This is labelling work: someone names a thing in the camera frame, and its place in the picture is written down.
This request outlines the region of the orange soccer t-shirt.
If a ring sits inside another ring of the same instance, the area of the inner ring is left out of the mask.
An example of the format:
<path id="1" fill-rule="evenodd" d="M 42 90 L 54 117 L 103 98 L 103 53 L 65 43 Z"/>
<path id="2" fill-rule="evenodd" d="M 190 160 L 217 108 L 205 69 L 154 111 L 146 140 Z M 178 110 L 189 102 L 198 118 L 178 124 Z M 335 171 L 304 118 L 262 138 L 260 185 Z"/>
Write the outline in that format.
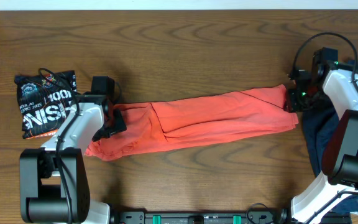
<path id="1" fill-rule="evenodd" d="M 284 110 L 286 88 L 254 88 L 175 101 L 118 104 L 127 129 L 91 142 L 87 156 L 124 156 L 221 144 L 289 131 L 298 124 Z"/>

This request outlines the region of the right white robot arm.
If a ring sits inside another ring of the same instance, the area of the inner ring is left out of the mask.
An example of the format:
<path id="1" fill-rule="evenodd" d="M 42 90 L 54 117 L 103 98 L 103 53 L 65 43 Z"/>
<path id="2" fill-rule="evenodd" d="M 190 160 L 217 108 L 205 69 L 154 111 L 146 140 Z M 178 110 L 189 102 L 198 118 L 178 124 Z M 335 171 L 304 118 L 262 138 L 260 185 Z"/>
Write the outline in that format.
<path id="1" fill-rule="evenodd" d="M 312 74 L 291 75 L 296 88 L 288 92 L 289 111 L 306 111 L 332 104 L 339 119 L 323 150 L 320 172 L 299 195 L 292 198 L 287 220 L 320 223 L 345 199 L 358 197 L 358 74 L 357 65 L 319 60 Z"/>

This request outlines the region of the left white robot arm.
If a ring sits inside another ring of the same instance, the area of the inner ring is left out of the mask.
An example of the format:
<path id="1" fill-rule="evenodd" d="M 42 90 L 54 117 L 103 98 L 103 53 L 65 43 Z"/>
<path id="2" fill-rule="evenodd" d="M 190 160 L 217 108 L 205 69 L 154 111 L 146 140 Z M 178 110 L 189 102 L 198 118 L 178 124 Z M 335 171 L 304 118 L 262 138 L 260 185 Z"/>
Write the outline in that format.
<path id="1" fill-rule="evenodd" d="M 83 156 L 91 142 L 126 130 L 112 95 L 77 95 L 57 134 L 19 159 L 26 223 L 113 223 L 111 207 L 90 197 Z"/>

